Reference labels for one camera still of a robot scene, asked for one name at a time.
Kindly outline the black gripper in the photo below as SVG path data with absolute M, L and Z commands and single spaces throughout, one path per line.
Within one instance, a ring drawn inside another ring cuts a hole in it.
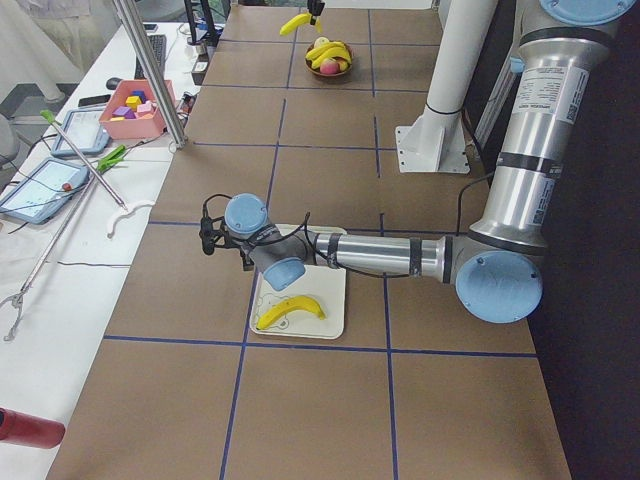
M 313 17 L 319 17 L 323 12 L 324 7 L 325 7 L 324 0 L 308 0 L 307 1 L 308 12 Z
M 230 236 L 224 217 L 212 218 L 207 209 L 204 209 L 202 213 L 199 237 L 205 255 L 213 255 L 217 248 L 228 249 L 230 247 Z

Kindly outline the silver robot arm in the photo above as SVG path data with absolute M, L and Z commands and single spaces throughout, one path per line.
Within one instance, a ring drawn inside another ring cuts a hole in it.
M 317 233 L 282 234 L 257 196 L 229 199 L 221 217 L 204 215 L 202 249 L 239 251 L 276 290 L 309 264 L 371 277 L 432 277 L 453 284 L 463 306 L 491 323 L 527 317 L 543 292 L 541 227 L 591 71 L 608 56 L 629 1 L 520 1 L 511 53 L 494 86 L 518 90 L 482 217 L 465 236 L 439 240 Z

